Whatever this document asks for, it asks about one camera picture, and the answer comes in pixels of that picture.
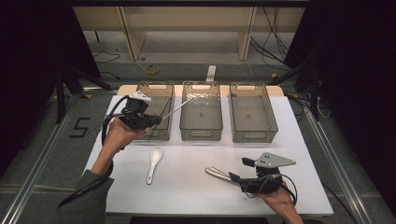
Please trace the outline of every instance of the ceramic spoon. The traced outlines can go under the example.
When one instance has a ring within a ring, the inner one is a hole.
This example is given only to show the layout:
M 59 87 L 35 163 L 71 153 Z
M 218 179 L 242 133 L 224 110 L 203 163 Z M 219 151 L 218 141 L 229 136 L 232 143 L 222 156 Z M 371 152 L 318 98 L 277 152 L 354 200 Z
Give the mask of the ceramic spoon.
M 155 166 L 160 161 L 162 156 L 163 156 L 163 148 L 162 147 L 153 147 L 151 149 L 151 151 L 149 153 L 151 165 L 150 165 L 149 171 L 148 171 L 148 180 L 146 181 L 147 184 L 151 184 Z

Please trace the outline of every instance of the hand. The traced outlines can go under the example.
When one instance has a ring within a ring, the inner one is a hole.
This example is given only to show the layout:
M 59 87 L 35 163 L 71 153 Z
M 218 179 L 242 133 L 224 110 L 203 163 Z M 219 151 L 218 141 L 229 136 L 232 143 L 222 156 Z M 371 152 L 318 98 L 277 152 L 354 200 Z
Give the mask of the hand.
M 132 130 L 120 119 L 111 121 L 108 133 L 100 151 L 99 157 L 93 165 L 91 172 L 97 175 L 105 175 L 114 156 L 123 148 L 128 146 L 136 137 L 143 135 L 144 130 Z
M 276 192 L 270 194 L 258 194 L 258 197 L 264 200 L 277 214 L 279 214 L 288 224 L 303 223 L 298 215 L 291 197 L 287 191 L 279 188 Z

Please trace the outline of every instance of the gray floor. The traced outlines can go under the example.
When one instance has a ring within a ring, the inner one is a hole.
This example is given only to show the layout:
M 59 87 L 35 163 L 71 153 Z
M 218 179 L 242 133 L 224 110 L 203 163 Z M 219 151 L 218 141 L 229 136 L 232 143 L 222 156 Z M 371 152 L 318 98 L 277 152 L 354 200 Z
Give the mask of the gray floor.
M 207 67 L 210 64 L 217 66 L 215 80 L 223 83 L 242 81 L 250 76 L 252 76 L 250 79 L 252 81 L 269 82 L 272 79 L 271 74 L 281 76 L 285 73 L 285 71 L 265 65 L 262 56 L 254 49 L 249 50 L 246 62 L 235 59 L 237 46 L 234 41 L 234 34 L 152 33 L 147 36 L 145 46 L 137 62 L 143 66 L 149 63 L 158 64 L 161 71 L 158 75 L 155 75 L 155 78 L 147 77 L 139 64 L 129 59 L 122 34 L 99 33 L 100 43 L 96 42 L 93 32 L 86 32 L 86 36 L 92 52 L 106 51 L 120 55 L 117 60 L 111 63 L 98 64 L 101 72 L 111 72 L 120 77 L 120 79 L 116 79 L 110 74 L 102 74 L 103 81 L 115 87 L 137 83 L 141 80 L 205 80 Z M 264 37 L 265 34 L 255 34 L 255 38 L 258 40 L 263 41 Z M 292 34 L 284 34 L 282 37 L 284 37 L 286 45 L 292 40 Z M 274 41 L 268 47 L 272 52 L 277 52 Z M 114 55 L 102 53 L 96 56 L 95 60 L 105 62 L 114 57 Z M 266 60 L 266 62 L 279 65 L 271 60 Z M 292 78 L 281 84 L 285 93 L 294 92 L 294 81 L 295 78 Z M 81 83 L 87 88 L 95 87 L 85 80 L 81 80 Z M 78 99 L 70 112 L 64 131 L 37 181 L 35 190 L 19 216 L 18 223 L 46 223 L 57 204 L 76 186 L 90 156 L 96 135 L 100 131 L 100 124 L 103 121 L 111 97 L 112 94 L 109 92 L 89 91 L 86 96 Z M 290 104 L 295 114 L 301 112 L 301 108 L 296 103 L 290 102 Z M 19 152 L 0 180 L 1 216 L 6 213 L 20 185 L 24 183 L 41 151 L 46 147 L 52 130 L 55 128 L 56 110 L 56 100 L 54 98 L 49 99 L 48 106 L 44 109 L 35 131 L 26 140 L 26 149 Z M 84 119 L 80 121 L 80 125 L 89 129 L 84 137 L 71 138 L 71 135 L 83 134 L 82 130 L 74 129 L 78 119 L 81 118 Z M 315 136 L 308 121 L 308 116 L 297 116 L 296 119 L 299 120 L 298 124 L 320 179 L 348 206 L 345 193 L 340 188 L 320 142 Z M 396 223 L 395 217 L 362 169 L 359 160 L 352 156 L 351 149 L 337 123 L 337 119 L 334 117 L 321 118 L 320 123 L 344 166 L 348 178 L 359 193 L 373 223 Z M 335 200 L 329 191 L 326 190 L 326 192 L 332 204 L 334 215 L 310 218 L 321 220 L 324 223 L 353 223 L 341 204 Z M 106 223 L 129 223 L 129 219 L 129 217 L 109 216 Z M 270 223 L 281 223 L 281 220 L 277 217 L 270 217 L 269 221 Z

